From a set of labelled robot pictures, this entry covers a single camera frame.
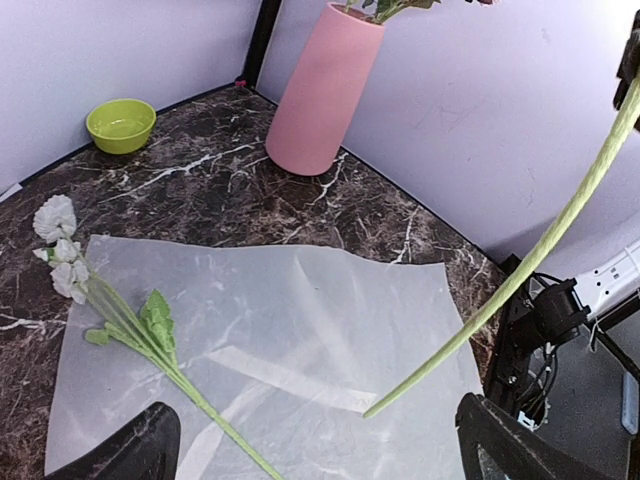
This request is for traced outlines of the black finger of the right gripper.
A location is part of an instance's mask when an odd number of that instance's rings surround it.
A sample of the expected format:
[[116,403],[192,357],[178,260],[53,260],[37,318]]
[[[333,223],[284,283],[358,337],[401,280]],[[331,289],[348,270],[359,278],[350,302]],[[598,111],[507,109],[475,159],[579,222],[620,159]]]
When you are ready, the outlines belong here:
[[640,10],[637,10],[617,71],[619,84],[613,97],[613,106],[617,111],[620,110],[620,107],[622,106],[622,103],[630,89],[631,82],[639,71],[639,29]]

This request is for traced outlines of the cream printed ribbon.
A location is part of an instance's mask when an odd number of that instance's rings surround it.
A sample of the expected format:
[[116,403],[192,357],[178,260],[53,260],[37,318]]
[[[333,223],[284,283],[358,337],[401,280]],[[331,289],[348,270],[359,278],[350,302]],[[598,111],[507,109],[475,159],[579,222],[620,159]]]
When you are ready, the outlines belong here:
[[186,376],[265,464],[203,415],[179,478],[384,478],[385,436],[361,417],[374,395],[336,379],[317,342],[273,359],[231,345],[180,354]]

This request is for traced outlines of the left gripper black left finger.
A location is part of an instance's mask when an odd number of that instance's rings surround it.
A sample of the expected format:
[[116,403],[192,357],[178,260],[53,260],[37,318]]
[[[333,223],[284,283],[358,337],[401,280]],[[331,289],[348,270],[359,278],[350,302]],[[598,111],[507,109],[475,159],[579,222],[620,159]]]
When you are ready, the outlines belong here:
[[155,402],[97,447],[47,474],[49,480],[176,478],[180,419],[170,406]]

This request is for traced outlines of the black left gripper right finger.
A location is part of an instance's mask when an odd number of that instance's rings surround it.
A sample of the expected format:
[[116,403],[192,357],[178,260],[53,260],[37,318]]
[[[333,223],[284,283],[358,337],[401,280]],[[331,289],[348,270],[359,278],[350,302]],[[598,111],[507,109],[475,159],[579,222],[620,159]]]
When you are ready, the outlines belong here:
[[455,418],[467,479],[604,479],[549,446],[490,400],[468,393]]

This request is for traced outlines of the pink rose stem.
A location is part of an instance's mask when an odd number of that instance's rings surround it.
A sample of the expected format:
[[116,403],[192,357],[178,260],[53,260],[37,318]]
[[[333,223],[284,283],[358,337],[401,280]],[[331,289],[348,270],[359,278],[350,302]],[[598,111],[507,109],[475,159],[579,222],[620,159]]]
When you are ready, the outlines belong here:
[[429,10],[441,0],[365,0],[344,1],[338,4],[338,9],[364,22],[382,25],[393,16],[407,9]]

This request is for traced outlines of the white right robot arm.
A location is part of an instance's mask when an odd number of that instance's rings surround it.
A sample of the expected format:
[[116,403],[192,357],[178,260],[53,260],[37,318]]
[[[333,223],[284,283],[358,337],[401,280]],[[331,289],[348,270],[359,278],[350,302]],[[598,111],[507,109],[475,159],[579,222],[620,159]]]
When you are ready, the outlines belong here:
[[616,298],[639,285],[639,242],[634,241],[598,267],[560,281],[541,273],[534,275],[542,289],[533,298],[536,327],[543,342],[560,346],[585,325],[590,343],[604,338],[609,325],[605,314],[613,311]]

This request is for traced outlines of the white translucent wrapping paper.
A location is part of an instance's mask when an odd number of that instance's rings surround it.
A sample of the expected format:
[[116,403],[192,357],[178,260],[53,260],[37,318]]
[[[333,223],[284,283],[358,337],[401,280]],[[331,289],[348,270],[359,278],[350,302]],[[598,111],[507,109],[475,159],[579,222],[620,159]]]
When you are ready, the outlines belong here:
[[386,264],[315,246],[212,249],[106,236],[90,240],[88,257],[133,309],[154,289],[167,298],[185,376],[182,350],[231,345],[273,359],[313,340],[336,379],[374,395],[361,417],[385,436],[382,479],[463,477],[455,414],[465,394],[481,389],[469,346],[363,417],[460,329],[443,265]]

